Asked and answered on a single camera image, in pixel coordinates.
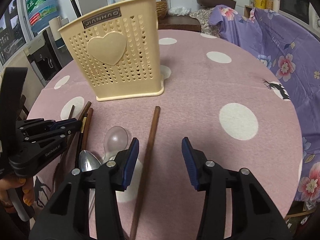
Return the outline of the left hand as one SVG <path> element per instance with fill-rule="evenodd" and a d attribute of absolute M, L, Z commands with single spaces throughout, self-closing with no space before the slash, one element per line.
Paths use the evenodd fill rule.
<path fill-rule="evenodd" d="M 16 213 L 9 190 L 18 194 L 18 197 L 27 206 L 32 206 L 35 201 L 33 178 L 19 178 L 16 174 L 8 174 L 0 181 L 1 204 L 7 213 Z"/>

